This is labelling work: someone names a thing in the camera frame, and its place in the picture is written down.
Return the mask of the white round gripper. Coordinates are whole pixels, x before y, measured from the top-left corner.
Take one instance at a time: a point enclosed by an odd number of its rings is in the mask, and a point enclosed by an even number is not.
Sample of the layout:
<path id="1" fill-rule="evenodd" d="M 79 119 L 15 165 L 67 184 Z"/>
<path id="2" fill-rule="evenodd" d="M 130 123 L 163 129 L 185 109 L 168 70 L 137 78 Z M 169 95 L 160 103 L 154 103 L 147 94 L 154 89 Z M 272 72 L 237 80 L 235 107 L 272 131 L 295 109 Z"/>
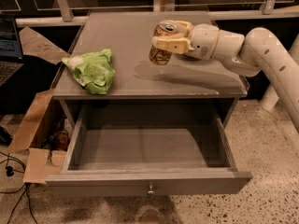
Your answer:
<path id="1" fill-rule="evenodd" d="M 170 36 L 154 36 L 152 45 L 156 49 L 171 53 L 184 54 L 200 59 L 209 60 L 216 47 L 220 29 L 209 24 L 193 25 L 188 21 L 164 20 L 160 28 Z M 188 35 L 188 38 L 175 34 Z"/>

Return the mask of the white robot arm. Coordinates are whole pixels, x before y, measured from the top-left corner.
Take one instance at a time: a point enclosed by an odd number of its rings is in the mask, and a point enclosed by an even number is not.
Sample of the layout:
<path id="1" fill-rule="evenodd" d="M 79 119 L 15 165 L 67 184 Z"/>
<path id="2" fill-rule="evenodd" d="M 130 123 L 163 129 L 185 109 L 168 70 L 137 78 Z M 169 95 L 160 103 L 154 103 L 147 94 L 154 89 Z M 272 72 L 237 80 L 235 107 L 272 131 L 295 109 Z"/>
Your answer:
<path id="1" fill-rule="evenodd" d="M 299 128 L 299 65 L 269 30 L 258 27 L 241 35 L 205 23 L 161 21 L 151 39 L 149 59 L 166 65 L 173 54 L 216 60 L 244 77 L 264 72 Z"/>

